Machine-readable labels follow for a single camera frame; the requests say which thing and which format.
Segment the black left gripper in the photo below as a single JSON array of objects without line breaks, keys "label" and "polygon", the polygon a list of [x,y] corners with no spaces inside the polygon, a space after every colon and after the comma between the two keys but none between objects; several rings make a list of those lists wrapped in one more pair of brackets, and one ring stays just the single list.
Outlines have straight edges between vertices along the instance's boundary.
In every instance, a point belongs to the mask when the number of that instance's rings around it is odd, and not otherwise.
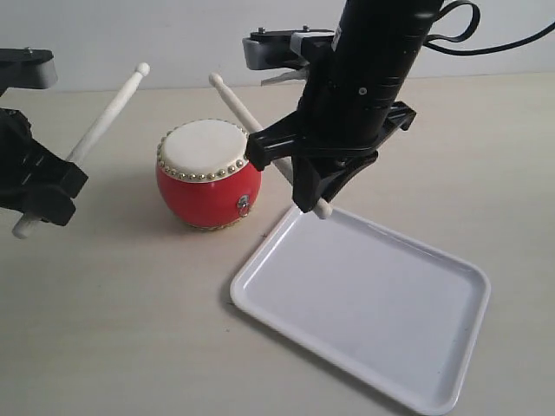
[{"label": "black left gripper", "polygon": [[1,110],[1,206],[39,221],[65,226],[75,214],[74,199],[88,180],[75,163],[36,141],[18,110]]}]

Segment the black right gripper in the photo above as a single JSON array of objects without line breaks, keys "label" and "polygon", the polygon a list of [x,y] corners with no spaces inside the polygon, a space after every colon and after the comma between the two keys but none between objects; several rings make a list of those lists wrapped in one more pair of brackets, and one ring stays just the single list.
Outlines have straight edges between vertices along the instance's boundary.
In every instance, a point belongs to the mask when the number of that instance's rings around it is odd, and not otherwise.
[{"label": "black right gripper", "polygon": [[320,199],[329,203],[376,162],[391,134],[412,124],[415,110],[396,99],[412,58],[356,42],[320,47],[297,109],[251,134],[247,159],[263,170],[291,156],[296,206],[309,212]]}]

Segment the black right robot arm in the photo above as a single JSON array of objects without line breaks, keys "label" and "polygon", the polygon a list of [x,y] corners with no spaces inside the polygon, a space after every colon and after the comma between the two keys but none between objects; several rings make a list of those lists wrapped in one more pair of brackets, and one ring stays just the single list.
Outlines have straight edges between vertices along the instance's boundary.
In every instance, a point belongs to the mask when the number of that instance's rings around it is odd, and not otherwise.
[{"label": "black right robot arm", "polygon": [[291,158],[292,199],[304,212],[330,202],[379,147],[406,130],[415,111],[396,99],[440,1],[348,1],[336,31],[251,33],[243,40],[251,70],[307,68],[297,109],[248,137],[258,171]]}]

